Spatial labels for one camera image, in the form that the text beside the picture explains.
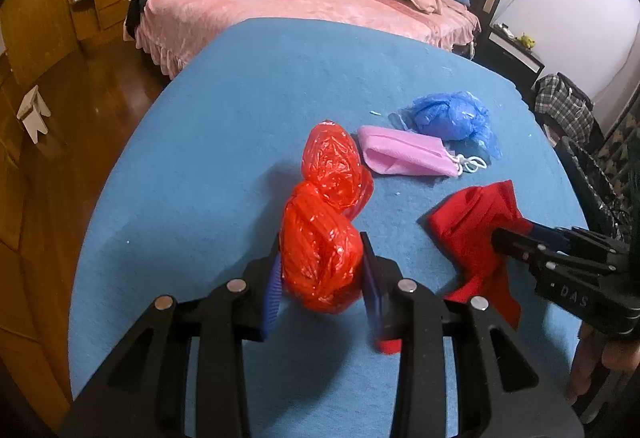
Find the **right hand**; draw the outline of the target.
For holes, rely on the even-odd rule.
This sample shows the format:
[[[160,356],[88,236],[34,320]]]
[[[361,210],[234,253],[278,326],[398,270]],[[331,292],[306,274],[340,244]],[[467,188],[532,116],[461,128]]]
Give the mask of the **right hand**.
[[[639,366],[639,343],[614,342],[602,344],[593,327],[582,322],[578,332],[576,348],[565,398],[574,404],[578,397],[585,395],[591,385],[593,371],[601,363],[613,372],[631,375]]]

